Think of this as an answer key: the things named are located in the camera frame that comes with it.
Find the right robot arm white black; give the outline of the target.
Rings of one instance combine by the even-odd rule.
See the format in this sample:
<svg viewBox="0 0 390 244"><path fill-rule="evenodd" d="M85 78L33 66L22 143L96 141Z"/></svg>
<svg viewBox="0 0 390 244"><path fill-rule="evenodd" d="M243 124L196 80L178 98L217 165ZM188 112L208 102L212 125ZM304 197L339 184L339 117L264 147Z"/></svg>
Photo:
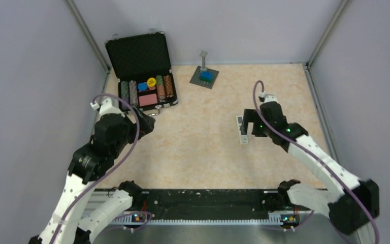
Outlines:
<svg viewBox="0 0 390 244"><path fill-rule="evenodd" d="M350 235L379 216L379 187L362 180L324 152L308 131L298 123L288 123L276 101L258 109L245 109L240 132L253 124L255 137L269 137L286 153L302 162L325 186L319 190L292 179L279 184L277 202L283 209L303 206L327 217L342 234Z"/></svg>

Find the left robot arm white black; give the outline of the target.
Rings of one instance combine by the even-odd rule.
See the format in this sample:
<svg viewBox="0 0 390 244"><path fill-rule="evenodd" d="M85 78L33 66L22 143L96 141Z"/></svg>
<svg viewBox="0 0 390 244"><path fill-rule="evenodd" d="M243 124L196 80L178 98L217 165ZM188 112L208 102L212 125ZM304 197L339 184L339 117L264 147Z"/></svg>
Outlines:
<svg viewBox="0 0 390 244"><path fill-rule="evenodd" d="M46 228L29 243L93 243L108 224L124 210L142 205L141 187L125 181L116 194L90 215L84 210L95 190L94 183L106 175L128 144L134 144L154 130L155 118L138 109L133 123L119 109L112 108L95 123L91 140L76 150L66 183Z"/></svg>

